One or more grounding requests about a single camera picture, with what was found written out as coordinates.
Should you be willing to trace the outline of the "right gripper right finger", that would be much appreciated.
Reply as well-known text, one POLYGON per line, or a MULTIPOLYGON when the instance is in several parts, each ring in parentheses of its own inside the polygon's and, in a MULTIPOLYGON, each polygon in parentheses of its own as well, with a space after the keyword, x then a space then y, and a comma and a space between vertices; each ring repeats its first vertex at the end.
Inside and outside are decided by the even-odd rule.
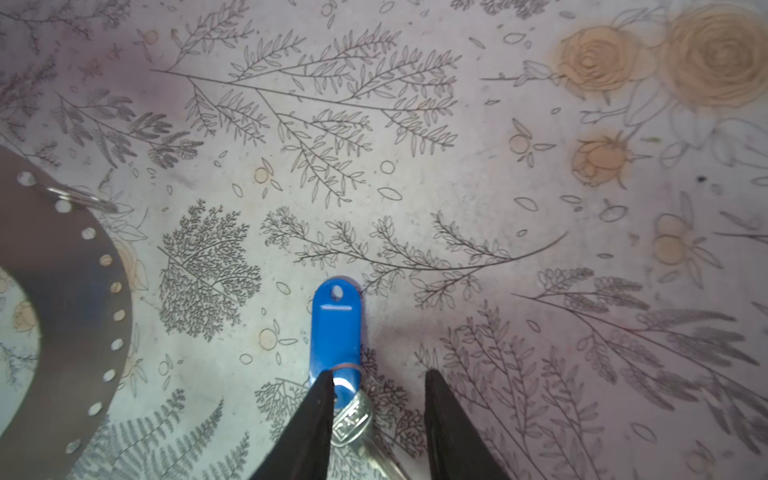
POLYGON ((435 369, 425 377, 424 423, 432 479, 509 479, 435 369))

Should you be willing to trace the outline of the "key with blue tag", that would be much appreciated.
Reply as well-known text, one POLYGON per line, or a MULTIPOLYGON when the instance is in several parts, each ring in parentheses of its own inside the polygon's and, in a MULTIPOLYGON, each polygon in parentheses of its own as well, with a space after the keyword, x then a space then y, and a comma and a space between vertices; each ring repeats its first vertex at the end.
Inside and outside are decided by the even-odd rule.
POLYGON ((408 475, 385 451, 375 434, 372 401, 363 391, 360 293, 338 277, 322 283, 312 301, 309 380, 332 374, 335 394, 331 445, 347 448, 386 479, 408 475))

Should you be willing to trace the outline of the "grey perforated metal ring disc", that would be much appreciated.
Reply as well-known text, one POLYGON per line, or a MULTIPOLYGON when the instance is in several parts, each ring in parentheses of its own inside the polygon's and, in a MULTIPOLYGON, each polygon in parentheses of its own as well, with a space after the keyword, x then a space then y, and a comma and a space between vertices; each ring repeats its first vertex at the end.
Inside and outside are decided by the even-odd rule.
POLYGON ((40 350, 1 436, 4 479, 64 479, 102 425, 127 359, 132 299, 95 215, 29 160, 1 150, 1 267, 36 313, 40 350))

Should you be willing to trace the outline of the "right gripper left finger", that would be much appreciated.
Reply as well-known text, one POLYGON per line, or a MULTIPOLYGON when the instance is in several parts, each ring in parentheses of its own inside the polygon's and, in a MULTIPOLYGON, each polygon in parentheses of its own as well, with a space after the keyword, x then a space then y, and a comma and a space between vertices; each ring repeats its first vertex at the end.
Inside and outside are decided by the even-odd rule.
POLYGON ((330 458, 335 392, 333 374, 315 380, 275 446, 251 480, 325 480, 330 458))

